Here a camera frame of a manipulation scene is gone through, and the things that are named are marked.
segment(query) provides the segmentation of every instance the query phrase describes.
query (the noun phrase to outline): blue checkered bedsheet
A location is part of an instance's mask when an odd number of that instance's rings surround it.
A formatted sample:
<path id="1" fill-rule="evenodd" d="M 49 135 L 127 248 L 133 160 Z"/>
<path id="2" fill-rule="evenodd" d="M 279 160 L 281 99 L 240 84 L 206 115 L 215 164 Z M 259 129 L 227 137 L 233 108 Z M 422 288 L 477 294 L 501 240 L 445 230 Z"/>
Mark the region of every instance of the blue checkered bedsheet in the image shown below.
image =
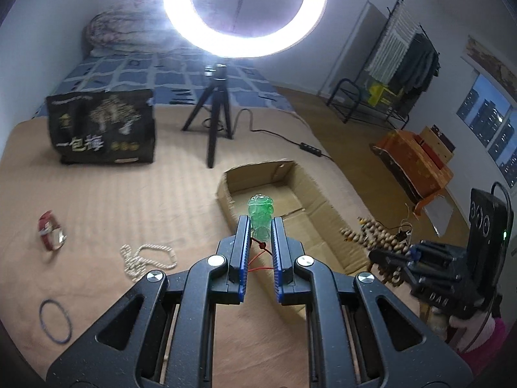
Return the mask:
<path id="1" fill-rule="evenodd" d="M 52 94 L 153 89 L 154 102 L 166 105 L 195 105 L 209 83 L 204 75 L 207 54 L 131 54 L 85 59 Z M 228 92 L 232 106 L 272 107 L 293 111 L 285 97 L 250 60 L 227 64 Z M 47 116 L 43 103 L 35 116 Z"/>

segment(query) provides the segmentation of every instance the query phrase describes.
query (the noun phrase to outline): tripod leg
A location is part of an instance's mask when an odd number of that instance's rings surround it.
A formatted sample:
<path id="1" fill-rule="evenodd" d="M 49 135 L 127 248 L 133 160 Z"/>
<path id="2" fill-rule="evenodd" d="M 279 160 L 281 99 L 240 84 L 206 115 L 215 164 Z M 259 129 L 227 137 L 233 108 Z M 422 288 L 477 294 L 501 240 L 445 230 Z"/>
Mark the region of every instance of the tripod leg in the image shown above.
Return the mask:
<path id="1" fill-rule="evenodd" d="M 226 119 L 227 138 L 229 138 L 231 140 L 233 138 L 232 119 L 229 114 L 229 95 L 228 95 L 228 89 L 226 87 L 224 87 L 221 90 L 221 95 L 222 95 L 222 99 L 223 99 L 224 118 Z"/>
<path id="2" fill-rule="evenodd" d="M 219 113 L 221 112 L 221 93 L 215 89 L 212 95 L 212 113 L 210 115 L 210 131 L 208 133 L 208 153 L 206 166 L 212 169 L 216 155 L 217 129 L 219 127 Z"/>
<path id="3" fill-rule="evenodd" d="M 205 102 L 207 101 L 208 97 L 210 96 L 210 94 L 213 91 L 214 91 L 214 85 L 210 84 L 210 86 L 208 86 L 205 89 L 205 91 L 203 92 L 203 94 L 199 98 L 199 101 L 198 101 L 197 105 L 195 106 L 195 108 L 190 113 L 189 118 L 187 119 L 187 122 L 185 123 L 185 125 L 183 125 L 182 131 L 187 131 L 189 129 L 190 124 L 192 124 L 192 121 L 194 120 L 195 116 L 199 113 L 199 111 L 201 110 L 201 108 L 203 107 L 203 105 L 205 104 Z"/>

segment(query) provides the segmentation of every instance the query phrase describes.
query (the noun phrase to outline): white glove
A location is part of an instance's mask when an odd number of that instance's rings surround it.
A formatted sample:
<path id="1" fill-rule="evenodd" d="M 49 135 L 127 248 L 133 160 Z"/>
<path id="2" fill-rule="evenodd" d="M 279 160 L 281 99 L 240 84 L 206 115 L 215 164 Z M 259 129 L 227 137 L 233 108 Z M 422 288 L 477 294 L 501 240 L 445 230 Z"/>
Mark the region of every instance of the white glove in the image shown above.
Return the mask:
<path id="1" fill-rule="evenodd" d="M 478 333 L 480 327 L 483 325 L 483 321 L 485 317 L 487 316 L 487 312 L 476 312 L 472 318 L 468 320 L 462 320 L 456 317 L 450 317 L 449 318 L 449 325 L 453 328 L 465 328 L 466 332 L 462 336 L 462 338 L 459 340 L 456 350 L 460 353 L 466 353 L 463 350 L 465 347 L 469 345 L 469 343 L 472 341 L 472 339 L 476 336 Z M 481 331 L 481 334 L 479 334 L 478 338 L 472 346 L 469 347 L 467 352 L 474 350 L 478 348 L 479 346 L 483 345 L 494 333 L 495 329 L 495 321 L 492 317 L 492 314 L 490 314 L 490 317 L 487 320 L 487 323 L 485 324 L 483 330 Z"/>

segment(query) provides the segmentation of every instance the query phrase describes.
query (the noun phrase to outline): window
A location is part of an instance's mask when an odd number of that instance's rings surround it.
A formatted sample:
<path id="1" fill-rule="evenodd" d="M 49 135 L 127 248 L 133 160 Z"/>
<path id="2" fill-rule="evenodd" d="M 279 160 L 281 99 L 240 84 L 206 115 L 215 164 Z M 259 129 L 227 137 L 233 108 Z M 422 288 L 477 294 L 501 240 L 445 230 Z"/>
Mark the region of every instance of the window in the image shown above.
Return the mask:
<path id="1" fill-rule="evenodd" d="M 512 187 L 517 182 L 517 110 L 480 74 L 457 115 L 487 148 Z"/>

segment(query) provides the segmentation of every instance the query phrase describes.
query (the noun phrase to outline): ring light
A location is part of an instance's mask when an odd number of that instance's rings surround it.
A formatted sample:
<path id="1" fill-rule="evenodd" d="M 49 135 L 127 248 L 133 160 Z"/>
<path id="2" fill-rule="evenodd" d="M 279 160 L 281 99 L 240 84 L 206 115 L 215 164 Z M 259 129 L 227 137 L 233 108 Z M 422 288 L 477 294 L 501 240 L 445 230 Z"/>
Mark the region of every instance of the ring light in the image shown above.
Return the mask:
<path id="1" fill-rule="evenodd" d="M 220 33 L 208 27 L 198 15 L 193 0 L 164 0 L 174 28 L 189 42 L 224 58 L 262 57 L 295 45 L 316 26 L 327 0 L 303 0 L 296 16 L 270 35 L 245 38 Z"/>

